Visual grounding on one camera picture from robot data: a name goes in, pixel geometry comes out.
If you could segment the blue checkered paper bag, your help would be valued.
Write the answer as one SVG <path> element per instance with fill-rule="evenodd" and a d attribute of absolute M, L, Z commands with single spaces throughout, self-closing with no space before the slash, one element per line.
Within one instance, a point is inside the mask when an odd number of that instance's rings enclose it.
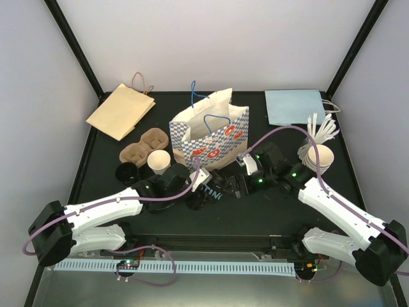
<path fill-rule="evenodd" d="M 190 106 L 169 122 L 173 156 L 189 169 L 196 157 L 208 171 L 222 169 L 247 149 L 250 110 L 231 103 L 231 88 L 201 95 L 195 86 L 192 81 Z"/>

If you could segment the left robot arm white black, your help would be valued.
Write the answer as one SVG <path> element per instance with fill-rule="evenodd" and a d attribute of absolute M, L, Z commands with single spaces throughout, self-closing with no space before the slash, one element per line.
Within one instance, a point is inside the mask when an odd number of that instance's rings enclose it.
<path fill-rule="evenodd" d="M 161 175 L 139 180 L 98 200 L 76 205 L 52 201 L 29 227 L 29 239 L 22 252 L 35 256 L 42 267 L 98 249 L 131 255 L 137 248 L 137 239 L 115 224 L 116 220 L 139 215 L 144 210 L 166 209 L 178 200 L 195 196 L 199 186 L 211 179 L 212 175 L 203 167 L 189 171 L 182 164 L 174 164 Z"/>

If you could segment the single black lid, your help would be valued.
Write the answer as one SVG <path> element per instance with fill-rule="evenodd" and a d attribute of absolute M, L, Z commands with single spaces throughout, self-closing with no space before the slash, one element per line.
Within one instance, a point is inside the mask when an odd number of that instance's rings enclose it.
<path fill-rule="evenodd" d="M 219 201 L 224 195 L 222 188 L 219 187 L 213 180 L 206 184 L 201 184 L 200 189 L 211 201 Z"/>

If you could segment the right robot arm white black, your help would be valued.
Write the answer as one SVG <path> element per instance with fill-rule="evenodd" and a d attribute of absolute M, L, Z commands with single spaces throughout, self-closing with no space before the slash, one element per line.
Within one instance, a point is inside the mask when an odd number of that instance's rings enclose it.
<path fill-rule="evenodd" d="M 290 163 L 267 142 L 236 156 L 245 172 L 229 178 L 231 193 L 241 198 L 279 188 L 333 222 L 342 234 L 318 227 L 290 242 L 291 252 L 304 258 L 324 254 L 353 265 L 369 282 L 384 286 L 408 258 L 406 230 L 396 220 L 386 223 L 354 205 L 329 187 L 308 167 Z"/>

